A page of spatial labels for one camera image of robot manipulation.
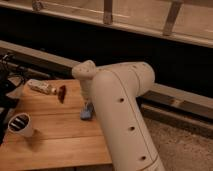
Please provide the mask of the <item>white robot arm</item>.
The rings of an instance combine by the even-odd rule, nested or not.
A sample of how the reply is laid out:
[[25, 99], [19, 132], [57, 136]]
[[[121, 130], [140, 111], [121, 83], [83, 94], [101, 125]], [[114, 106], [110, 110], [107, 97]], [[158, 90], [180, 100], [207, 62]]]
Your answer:
[[136, 98], [155, 82], [145, 62], [97, 66], [87, 60], [72, 68], [85, 101], [92, 103], [115, 171], [166, 171]]

